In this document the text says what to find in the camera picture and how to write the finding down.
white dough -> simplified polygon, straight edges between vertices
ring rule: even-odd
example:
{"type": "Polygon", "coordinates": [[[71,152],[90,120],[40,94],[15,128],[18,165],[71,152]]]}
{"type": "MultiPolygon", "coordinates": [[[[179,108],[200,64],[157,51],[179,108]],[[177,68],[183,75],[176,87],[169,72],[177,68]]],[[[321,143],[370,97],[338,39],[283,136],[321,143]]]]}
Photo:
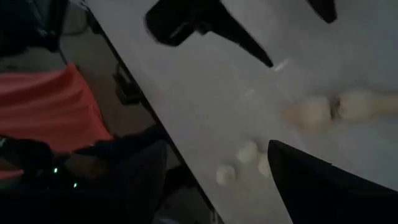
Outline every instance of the white dough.
{"type": "Polygon", "coordinates": [[[268,155],[266,153],[262,153],[260,155],[259,165],[257,168],[259,169],[260,174],[266,178],[268,178],[271,174],[271,169],[269,168],[268,163],[268,155]]]}
{"type": "Polygon", "coordinates": [[[339,96],[338,114],[342,119],[359,121],[370,119],[381,112],[379,104],[381,94],[371,90],[357,89],[342,93],[339,96]]]}
{"type": "Polygon", "coordinates": [[[309,131],[326,128],[331,124],[330,101],[325,96],[313,96],[286,110],[285,118],[309,131]]]}
{"type": "Polygon", "coordinates": [[[258,158],[259,150],[254,141],[248,141],[236,154],[236,158],[243,164],[247,164],[258,158]]]}
{"type": "Polygon", "coordinates": [[[219,166],[216,173],[217,183],[220,185],[228,185],[236,180],[236,172],[233,166],[219,166]]]}

person's leg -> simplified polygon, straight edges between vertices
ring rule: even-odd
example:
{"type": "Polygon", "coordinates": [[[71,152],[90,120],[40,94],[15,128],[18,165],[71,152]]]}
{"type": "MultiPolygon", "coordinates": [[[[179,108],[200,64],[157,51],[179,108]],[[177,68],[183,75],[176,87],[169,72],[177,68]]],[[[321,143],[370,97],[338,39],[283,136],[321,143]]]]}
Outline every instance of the person's leg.
{"type": "Polygon", "coordinates": [[[109,171],[106,160],[80,154],[71,154],[63,166],[74,176],[84,180],[93,180],[109,171]]]}
{"type": "Polygon", "coordinates": [[[103,211],[98,220],[115,217],[126,223],[150,223],[162,194],[166,174],[167,144],[157,141],[113,167],[106,174],[76,188],[80,192],[106,195],[119,201],[120,206],[95,209],[103,211]]]}
{"type": "Polygon", "coordinates": [[[106,161],[109,167],[112,167],[158,140],[167,141],[167,137],[163,130],[157,125],[153,125],[141,133],[128,134],[112,141],[98,141],[93,147],[86,147],[74,153],[96,156],[106,161]]]}

black object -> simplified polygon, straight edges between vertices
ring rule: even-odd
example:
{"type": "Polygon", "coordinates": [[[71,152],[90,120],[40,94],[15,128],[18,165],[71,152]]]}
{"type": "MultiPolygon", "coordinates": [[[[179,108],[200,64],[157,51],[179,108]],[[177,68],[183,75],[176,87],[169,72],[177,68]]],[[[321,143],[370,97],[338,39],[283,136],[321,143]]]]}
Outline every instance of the black object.
{"type": "Polygon", "coordinates": [[[136,105],[142,98],[141,91],[133,82],[128,82],[120,72],[120,64],[116,65],[116,73],[113,79],[116,82],[116,96],[122,105],[136,105]]]}
{"type": "Polygon", "coordinates": [[[68,0],[0,0],[0,57],[28,47],[59,49],[68,0]]]}
{"type": "Polygon", "coordinates": [[[195,31],[202,35],[212,31],[273,66],[267,53],[219,0],[159,0],[146,14],[146,26],[157,41],[174,47],[195,31]]]}
{"type": "Polygon", "coordinates": [[[307,2],[325,22],[331,24],[337,19],[335,0],[307,0],[307,2]]]}
{"type": "Polygon", "coordinates": [[[38,171],[51,168],[53,154],[44,142],[0,136],[0,157],[23,169],[22,181],[30,182],[38,171]]]}
{"type": "Polygon", "coordinates": [[[117,139],[108,142],[112,151],[131,153],[101,177],[77,183],[79,178],[67,170],[54,168],[51,174],[39,173],[30,183],[15,181],[2,188],[2,219],[41,224],[152,223],[165,179],[167,146],[155,141],[137,149],[134,139],[125,140],[116,143],[117,148],[112,146],[117,139]]]}
{"type": "Polygon", "coordinates": [[[190,189],[195,187],[195,181],[195,178],[191,174],[190,169],[186,164],[182,164],[167,170],[162,196],[159,200],[157,208],[163,205],[170,196],[172,196],[181,188],[186,187],[190,189]]]}
{"type": "Polygon", "coordinates": [[[398,223],[398,193],[271,140],[268,160],[287,211],[298,223],[398,223]]]}

small dough ball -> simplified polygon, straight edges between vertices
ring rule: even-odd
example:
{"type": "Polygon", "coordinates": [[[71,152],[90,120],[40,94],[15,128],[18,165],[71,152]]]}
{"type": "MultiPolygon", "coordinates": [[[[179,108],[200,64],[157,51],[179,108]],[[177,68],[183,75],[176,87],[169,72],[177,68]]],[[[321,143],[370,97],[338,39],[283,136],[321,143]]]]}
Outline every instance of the small dough ball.
{"type": "Polygon", "coordinates": [[[307,130],[318,130],[331,123],[330,101],[325,96],[313,96],[285,111],[287,121],[307,130]]]}
{"type": "Polygon", "coordinates": [[[266,178],[268,178],[271,174],[271,168],[269,167],[268,163],[268,155],[266,153],[260,155],[258,169],[260,174],[266,178]]]}
{"type": "Polygon", "coordinates": [[[357,89],[342,93],[339,96],[338,114],[342,119],[360,121],[377,115],[379,94],[371,90],[357,89]]]}
{"type": "Polygon", "coordinates": [[[219,166],[216,173],[217,183],[220,185],[228,185],[236,180],[236,172],[233,166],[219,166]]]}
{"type": "Polygon", "coordinates": [[[248,141],[236,154],[236,158],[243,164],[257,159],[259,154],[258,146],[254,141],[248,141]]]}

dough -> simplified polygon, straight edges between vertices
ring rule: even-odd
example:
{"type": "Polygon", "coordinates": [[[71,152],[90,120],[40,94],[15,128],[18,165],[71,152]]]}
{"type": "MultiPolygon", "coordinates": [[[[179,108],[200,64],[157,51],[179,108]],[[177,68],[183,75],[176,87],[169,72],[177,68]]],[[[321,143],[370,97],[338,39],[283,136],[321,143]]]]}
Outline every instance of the dough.
{"type": "Polygon", "coordinates": [[[381,95],[365,89],[350,90],[342,93],[338,99],[338,114],[345,120],[359,121],[370,119],[381,112],[378,103],[381,95]]]}
{"type": "Polygon", "coordinates": [[[268,155],[266,153],[262,153],[260,155],[258,169],[260,174],[262,174],[264,177],[268,178],[270,176],[271,169],[269,167],[268,155]]]}
{"type": "Polygon", "coordinates": [[[248,141],[236,154],[236,158],[243,164],[247,164],[258,158],[258,146],[254,141],[248,141]]]}
{"type": "Polygon", "coordinates": [[[216,173],[217,183],[220,185],[228,185],[236,180],[236,172],[233,166],[219,166],[216,173]]]}
{"type": "Polygon", "coordinates": [[[317,131],[331,124],[330,101],[325,96],[313,96],[287,109],[284,116],[299,128],[317,131]]]}

